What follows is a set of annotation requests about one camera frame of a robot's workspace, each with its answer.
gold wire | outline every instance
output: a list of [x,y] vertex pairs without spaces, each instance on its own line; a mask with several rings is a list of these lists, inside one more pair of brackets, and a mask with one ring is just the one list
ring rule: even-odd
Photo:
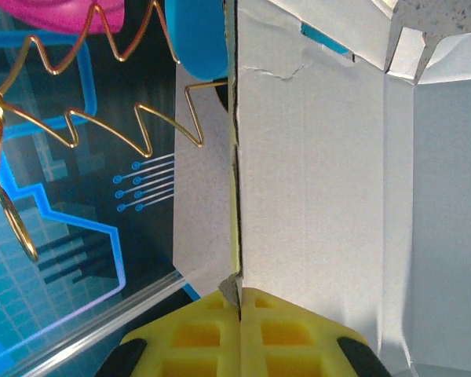
[[[100,5],[95,4],[95,3],[93,3],[88,9],[86,22],[84,23],[84,27],[82,28],[82,32],[80,36],[77,38],[77,41],[72,46],[70,52],[66,55],[66,57],[64,57],[64,59],[55,67],[51,65],[49,61],[49,57],[47,56],[47,53],[46,53],[46,48],[44,47],[40,38],[37,35],[27,35],[24,38],[23,45],[20,48],[20,52],[18,53],[17,59],[14,62],[13,67],[11,68],[9,72],[9,75],[7,76],[5,81],[0,85],[0,155],[1,155],[2,143],[3,143],[4,111],[12,112],[13,114],[20,116],[21,118],[34,123],[36,126],[43,129],[46,133],[48,133],[49,135],[57,139],[61,144],[69,148],[75,148],[77,145],[79,145],[79,134],[72,121],[72,117],[75,115],[93,124],[96,124],[97,126],[100,126],[101,128],[115,135],[122,141],[126,142],[130,147],[132,147],[134,150],[140,153],[144,158],[149,158],[152,156],[153,147],[152,147],[152,141],[148,135],[147,128],[145,127],[143,119],[141,117],[141,112],[144,111],[144,112],[151,113],[153,115],[157,115],[159,118],[165,120],[174,128],[179,130],[194,145],[198,147],[202,147],[204,144],[203,129],[199,123],[199,117],[197,116],[195,106],[192,102],[190,91],[196,90],[196,89],[221,86],[221,85],[225,85],[226,82],[205,82],[205,83],[200,83],[200,84],[192,84],[185,87],[184,95],[186,97],[188,107],[190,109],[190,113],[194,121],[195,129],[197,131],[199,138],[195,138],[185,127],[183,127],[181,124],[179,124],[178,122],[176,122],[174,119],[170,118],[169,116],[155,110],[154,108],[151,108],[145,104],[142,104],[141,102],[137,102],[134,105],[134,114],[136,116],[138,126],[140,127],[141,135],[143,136],[143,139],[144,139],[145,148],[140,147],[136,142],[131,141],[128,137],[119,133],[117,130],[115,130],[112,126],[108,125],[107,123],[89,114],[86,114],[85,112],[78,110],[76,108],[68,108],[66,109],[64,113],[64,118],[67,124],[67,128],[71,136],[71,140],[65,139],[59,133],[57,133],[52,127],[44,123],[42,120],[36,118],[35,116],[31,114],[28,114],[27,112],[23,111],[17,106],[10,104],[8,102],[5,102],[3,100],[3,96],[5,95],[5,93],[7,93],[7,90],[9,90],[11,85],[14,84],[18,75],[20,74],[21,69],[23,68],[25,64],[25,61],[30,51],[30,46],[32,43],[37,47],[42,63],[45,69],[48,71],[48,73],[50,73],[51,75],[59,75],[76,58],[77,52],[82,47],[82,44],[84,43],[84,41],[87,38],[87,35],[89,34],[89,27],[93,21],[94,14],[97,13],[101,18],[101,22],[104,27],[104,33],[107,36],[108,43],[110,44],[111,51],[113,52],[115,59],[123,62],[129,58],[129,56],[134,52],[134,50],[139,45],[147,29],[147,26],[149,24],[149,21],[150,21],[150,18],[152,16],[152,12],[154,9],[157,9],[157,13],[159,15],[159,22],[161,24],[162,31],[164,35],[166,36],[166,41],[170,49],[171,57],[176,63],[180,63],[180,61],[177,58],[176,53],[173,50],[173,45],[170,41],[170,37],[167,32],[166,20],[162,12],[162,7],[157,2],[157,0],[151,0],[148,3],[148,7],[147,7],[147,10],[145,11],[144,19],[136,35],[134,36],[133,41],[127,46],[127,48],[122,54],[119,52],[118,47],[115,44],[115,40],[111,33],[110,25],[108,23],[107,17],[104,14],[103,8],[101,8]],[[33,241],[31,240],[31,237],[26,229],[26,226],[21,220],[21,217],[16,207],[14,206],[12,200],[9,198],[9,196],[7,195],[7,193],[5,192],[5,190],[3,189],[1,185],[0,185],[0,204],[2,205],[2,208],[5,212],[5,216],[7,217],[7,220],[9,221],[9,224],[11,228],[13,229],[21,247],[24,249],[24,252],[32,261],[34,262],[38,261],[38,252],[35,248],[35,245],[33,244]]]

yellow plastic object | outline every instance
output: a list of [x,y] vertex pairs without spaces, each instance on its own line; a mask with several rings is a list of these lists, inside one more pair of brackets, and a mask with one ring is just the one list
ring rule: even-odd
[[147,347],[132,377],[239,377],[239,316],[219,291],[131,331]]
[[337,343],[357,332],[253,288],[243,289],[242,377],[357,377]]

gray speckled surface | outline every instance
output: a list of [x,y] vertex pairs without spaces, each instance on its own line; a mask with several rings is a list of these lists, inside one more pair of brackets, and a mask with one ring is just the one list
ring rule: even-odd
[[[197,82],[177,67],[176,120],[195,133],[183,94]],[[204,296],[231,270],[229,126],[213,88],[192,91],[205,145],[197,148],[176,132],[173,263]]]
[[423,33],[425,48],[414,76],[417,83],[442,39],[471,33],[471,0],[399,0],[391,19],[385,71],[391,66],[403,27]]

black rubber piece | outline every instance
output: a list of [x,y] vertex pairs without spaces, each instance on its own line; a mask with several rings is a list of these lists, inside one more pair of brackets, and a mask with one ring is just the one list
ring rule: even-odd
[[391,377],[384,364],[366,344],[347,337],[338,338],[337,342],[358,377]]
[[117,346],[94,377],[130,377],[147,347],[144,339],[133,339]]
[[[227,81],[227,78],[216,79],[213,82]],[[217,91],[218,99],[225,108],[225,111],[228,112],[228,85],[215,86],[214,89]]]

pink object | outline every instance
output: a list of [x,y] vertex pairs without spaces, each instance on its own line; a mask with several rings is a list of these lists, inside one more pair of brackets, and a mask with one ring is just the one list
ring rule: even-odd
[[[124,0],[0,0],[0,9],[31,26],[64,34],[78,34],[87,9],[97,2],[104,9],[112,33],[124,24]],[[90,34],[104,33],[100,16],[94,14]]]

